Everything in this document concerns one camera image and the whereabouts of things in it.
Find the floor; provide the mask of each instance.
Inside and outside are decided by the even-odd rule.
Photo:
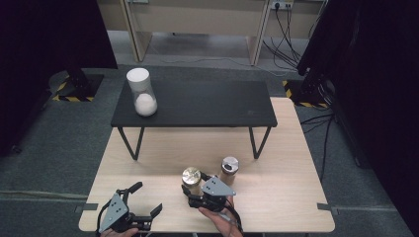
[[[282,71],[280,74],[293,71],[292,67],[278,58],[274,62],[274,54],[264,45],[257,65],[251,66],[245,37],[154,33],[144,60],[135,62],[128,33],[109,31],[108,34],[118,64],[266,70],[274,74],[275,71]],[[265,38],[264,41],[272,47],[272,41],[278,45],[281,39]],[[303,54],[308,39],[293,39],[291,43],[293,50]],[[286,43],[283,42],[279,49],[292,56],[291,48]]]

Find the gray carpet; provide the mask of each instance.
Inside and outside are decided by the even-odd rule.
[[[284,97],[283,80],[301,79],[295,73],[276,77],[265,71],[147,66],[151,80],[262,80],[273,97]],[[26,136],[20,154],[0,159],[1,236],[93,236],[78,229],[80,213],[90,192],[111,134],[111,118],[126,73],[132,66],[86,69],[105,78],[93,102],[48,101]],[[65,73],[50,79],[56,91]],[[330,114],[329,110],[295,108],[300,121]],[[303,125],[304,130],[314,125]],[[306,134],[318,173],[321,172],[326,123]],[[356,166],[339,122],[328,133],[323,188],[332,205],[336,229],[310,236],[412,236],[372,170]],[[64,194],[34,197],[4,191]],[[304,236],[278,233],[274,236]]]

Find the light wood table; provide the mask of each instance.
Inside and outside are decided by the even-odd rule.
[[[214,175],[221,160],[234,156],[240,168],[232,188],[235,207],[245,232],[330,232],[335,224],[308,150],[292,101],[272,98],[278,126],[273,127],[261,159],[254,159],[245,127],[149,128],[142,140],[141,159],[133,161],[118,130],[112,131],[87,203],[97,210],[84,210],[79,227],[95,231],[100,208],[116,189],[136,182],[143,187],[129,196],[136,215],[148,215],[159,203],[163,210],[154,219],[152,232],[217,232],[212,223],[190,208],[181,190],[182,172],[195,166]],[[126,136],[135,144],[139,128]],[[255,128],[257,140],[265,134]]]

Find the white container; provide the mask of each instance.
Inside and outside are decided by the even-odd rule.
[[[238,171],[238,160],[235,157],[227,156],[222,159],[221,172],[219,172],[219,179],[228,186],[231,186],[235,179],[235,174]]]
[[[133,68],[126,74],[132,91],[135,111],[144,117],[157,111],[157,101],[150,82],[150,73],[144,68]]]

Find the yellow black tape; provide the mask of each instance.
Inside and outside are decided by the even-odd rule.
[[[60,92],[64,90],[67,86],[68,81],[70,80],[69,76],[59,85],[56,90],[55,96],[52,98],[53,101],[66,101],[66,102],[92,102],[94,97],[81,97],[81,96],[62,96]]]
[[[284,90],[286,91],[287,98],[291,99],[296,106],[300,107],[316,107],[316,108],[327,108],[326,103],[310,102],[310,101],[299,101],[293,95],[293,90],[290,86],[289,81],[283,81]]]

